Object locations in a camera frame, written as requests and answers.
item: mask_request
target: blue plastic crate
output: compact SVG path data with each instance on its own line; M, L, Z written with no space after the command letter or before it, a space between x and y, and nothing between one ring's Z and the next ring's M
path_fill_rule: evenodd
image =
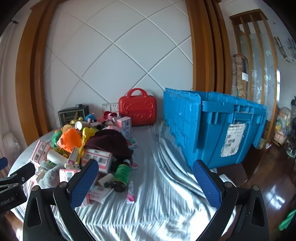
M208 168L240 163L251 144L259 145L265 105L217 92L165 89L164 120L192 168L201 159Z

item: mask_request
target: diamond pattern wall panel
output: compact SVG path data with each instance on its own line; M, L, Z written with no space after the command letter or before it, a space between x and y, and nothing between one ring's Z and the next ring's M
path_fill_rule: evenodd
M192 88L185 1L66 1L53 16L44 58L53 129L60 127L59 110L85 103L99 116L103 103L118 102L132 88L156 97L162 119L164 88Z
M114 42L143 19L145 17L136 10L115 1L95 14L88 24Z
M190 36L188 17L174 5L152 15L149 20L165 32L177 45Z
M118 102L145 72L118 47L112 45L86 72L83 80L108 102Z
M83 25L58 54L58 58L78 76L112 43L91 27Z

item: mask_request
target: orange stuffed toy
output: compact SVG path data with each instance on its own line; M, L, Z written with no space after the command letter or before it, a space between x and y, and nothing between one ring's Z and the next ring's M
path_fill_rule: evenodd
M81 135L75 128L72 128L62 134L61 138L57 142L57 145L65 151L71 153L75 146L81 147L81 143Z

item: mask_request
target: screw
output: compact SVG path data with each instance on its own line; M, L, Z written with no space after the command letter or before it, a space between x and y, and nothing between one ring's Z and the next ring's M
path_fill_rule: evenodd
M60 188L64 188L65 186L67 186L67 182L61 182L61 183L59 184L59 187L60 187Z
M231 182L224 182L224 185L225 185L227 188L232 188L232 183L231 183Z
M259 191L259 187L258 187L257 185L254 185L254 186L253 186L253 189L254 189L255 191Z
M33 186L32 191L37 191L39 189L39 186Z

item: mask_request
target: blue stuffed toy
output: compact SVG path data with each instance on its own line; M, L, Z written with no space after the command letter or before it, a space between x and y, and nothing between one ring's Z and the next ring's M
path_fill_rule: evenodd
M94 116L94 113L87 115L84 118L84 121L89 122L89 123L96 122L96 117Z

